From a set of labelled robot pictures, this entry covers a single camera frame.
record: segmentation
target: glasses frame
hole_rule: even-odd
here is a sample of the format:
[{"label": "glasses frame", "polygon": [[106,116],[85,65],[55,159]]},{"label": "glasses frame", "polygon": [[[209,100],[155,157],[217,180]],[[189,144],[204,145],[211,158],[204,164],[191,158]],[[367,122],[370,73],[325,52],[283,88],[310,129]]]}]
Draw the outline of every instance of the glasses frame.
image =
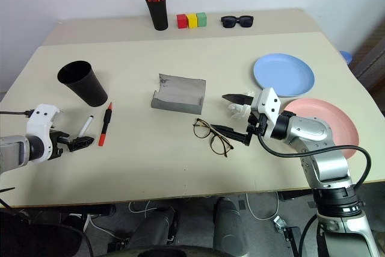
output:
[{"label": "glasses frame", "polygon": [[[197,124],[198,122],[202,122],[202,124],[204,124],[204,127],[209,129],[208,134],[205,135],[204,137],[198,136],[198,135],[196,134],[196,132],[195,132],[195,127],[200,126],[200,125]],[[214,135],[212,136],[211,140],[210,140],[210,147],[211,147],[211,150],[212,150],[214,153],[216,153],[217,155],[224,155],[224,156],[227,158],[227,153],[230,152],[230,150],[234,149],[234,147],[230,144],[230,142],[228,141],[228,139],[225,138],[225,137],[223,137],[219,132],[217,132],[215,129],[213,129],[213,128],[211,127],[211,125],[210,125],[208,122],[205,122],[204,120],[197,118],[196,122],[195,122],[192,126],[194,127],[194,135],[195,135],[196,137],[198,137],[198,138],[207,138],[209,135],[214,134]],[[218,153],[218,152],[216,152],[216,151],[212,148],[212,143],[214,142],[215,137],[218,137],[218,138],[221,140],[222,145],[223,145],[223,152],[224,152],[224,153]]]},{"label": "glasses frame", "polygon": [[[228,18],[228,19],[232,19],[233,20],[233,23],[234,25],[233,26],[224,26],[223,24],[223,21],[225,20],[225,18]],[[242,20],[251,20],[251,25],[250,26],[244,26],[242,25]],[[233,28],[237,23],[239,23],[240,26],[242,27],[245,27],[245,28],[248,28],[248,27],[252,27],[253,26],[253,22],[254,22],[254,16],[251,16],[251,15],[242,15],[240,17],[236,17],[236,16],[231,16],[231,15],[228,15],[228,16],[222,16],[221,17],[221,22],[222,22],[222,26],[225,27],[225,28]]]}]

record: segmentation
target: red block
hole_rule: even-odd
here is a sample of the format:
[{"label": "red block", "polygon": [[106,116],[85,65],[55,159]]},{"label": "red block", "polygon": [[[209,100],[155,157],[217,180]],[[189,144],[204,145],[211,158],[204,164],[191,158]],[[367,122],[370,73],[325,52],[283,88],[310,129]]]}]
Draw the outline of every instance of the red block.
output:
[{"label": "red block", "polygon": [[178,22],[178,28],[187,28],[187,16],[185,14],[177,14],[176,21]]}]

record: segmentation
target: table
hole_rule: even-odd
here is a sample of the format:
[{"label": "table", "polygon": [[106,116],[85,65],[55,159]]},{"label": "table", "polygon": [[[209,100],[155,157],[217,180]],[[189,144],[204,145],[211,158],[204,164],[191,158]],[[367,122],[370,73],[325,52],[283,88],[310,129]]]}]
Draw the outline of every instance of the table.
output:
[{"label": "table", "polygon": [[[213,153],[209,140],[193,134],[197,115],[150,107],[159,89],[158,73],[206,80],[202,119],[244,132],[247,118],[234,120],[226,93],[260,92],[252,75],[254,62],[273,52],[294,55],[314,71],[314,88],[303,97],[337,105],[355,123],[360,146],[372,156],[367,181],[385,179],[385,119],[368,92],[350,72],[338,51],[301,10],[249,11],[252,28],[222,28],[220,16],[208,14],[208,26],[155,31],[149,16],[124,19],[73,20],[60,23],[39,47],[0,104],[1,110],[27,110],[40,103],[63,112],[56,129],[75,136],[89,115],[87,135],[99,137],[109,102],[114,111],[104,147],[90,147],[40,164],[5,172],[0,187],[13,206],[110,203],[181,196],[307,188],[298,159],[276,158],[256,137],[250,147],[235,147],[225,158]],[[89,61],[108,93],[105,105],[92,108],[57,81],[57,72],[75,60]],[[294,98],[282,98],[285,106]],[[1,136],[20,134],[28,119],[0,117]],[[269,146],[293,152],[282,142]],[[348,160],[357,181],[365,158]]]}]

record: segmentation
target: black cup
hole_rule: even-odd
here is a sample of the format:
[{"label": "black cup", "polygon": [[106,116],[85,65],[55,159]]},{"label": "black cup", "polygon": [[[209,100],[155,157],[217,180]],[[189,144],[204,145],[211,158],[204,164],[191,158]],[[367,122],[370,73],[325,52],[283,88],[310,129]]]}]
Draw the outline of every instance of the black cup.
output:
[{"label": "black cup", "polygon": [[165,30],[168,28],[166,0],[158,2],[149,2],[145,0],[152,18],[152,23],[156,30]]},{"label": "black cup", "polygon": [[68,86],[91,107],[98,107],[107,101],[107,94],[92,71],[91,64],[78,60],[62,67],[58,80]]}]

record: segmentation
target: yellow block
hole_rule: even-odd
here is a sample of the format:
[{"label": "yellow block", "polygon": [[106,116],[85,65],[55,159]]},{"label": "yellow block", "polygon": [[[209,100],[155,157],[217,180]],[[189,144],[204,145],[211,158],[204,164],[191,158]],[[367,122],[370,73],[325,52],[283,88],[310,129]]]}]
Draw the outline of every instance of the yellow block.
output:
[{"label": "yellow block", "polygon": [[187,22],[189,28],[198,27],[198,18],[195,13],[187,14]]}]

